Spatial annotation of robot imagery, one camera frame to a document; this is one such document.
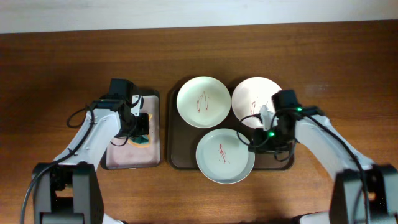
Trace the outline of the white plate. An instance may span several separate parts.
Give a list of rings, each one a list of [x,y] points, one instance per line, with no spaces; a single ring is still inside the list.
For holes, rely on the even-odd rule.
[[[212,128],[225,120],[231,109],[227,87],[213,77],[195,77],[185,82],[177,93],[179,115],[196,128]]]
[[[249,140],[233,129],[216,129],[205,134],[195,153],[201,173],[219,184],[235,184],[253,170],[255,153],[248,150]]]
[[[281,91],[276,82],[263,77],[245,79],[234,89],[231,106],[235,116],[241,120],[246,116],[259,114],[262,105],[274,106],[272,96]],[[242,121],[250,128],[262,128],[261,119],[250,117]]]

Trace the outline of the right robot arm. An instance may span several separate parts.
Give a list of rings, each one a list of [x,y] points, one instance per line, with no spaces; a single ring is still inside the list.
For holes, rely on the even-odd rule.
[[[272,95],[274,112],[263,106],[255,114],[262,123],[254,130],[249,151],[256,154],[307,147],[334,181],[326,212],[308,213],[296,223],[397,223],[397,169],[379,165],[357,151],[316,106],[302,106],[293,90]]]

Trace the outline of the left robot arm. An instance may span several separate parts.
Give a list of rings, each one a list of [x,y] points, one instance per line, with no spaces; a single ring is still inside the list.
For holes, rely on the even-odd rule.
[[[85,118],[67,148],[52,162],[34,167],[20,222],[32,197],[34,223],[117,223],[104,212],[96,171],[114,138],[149,133],[149,115],[140,111],[143,104],[133,82],[112,79],[108,93],[82,109]]]

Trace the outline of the white plate front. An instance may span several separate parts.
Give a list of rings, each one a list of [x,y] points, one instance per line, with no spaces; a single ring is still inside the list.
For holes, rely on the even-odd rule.
[[[233,129],[216,129],[205,134],[195,153],[201,173],[219,184],[235,184],[253,170],[255,153],[248,150],[249,140]]]

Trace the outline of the green yellow sponge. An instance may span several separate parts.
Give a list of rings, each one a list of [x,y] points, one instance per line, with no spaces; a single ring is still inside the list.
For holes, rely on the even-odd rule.
[[[137,117],[136,128],[133,135],[129,137],[128,143],[134,147],[149,147],[150,146],[150,121],[152,115],[148,113],[141,113]]]

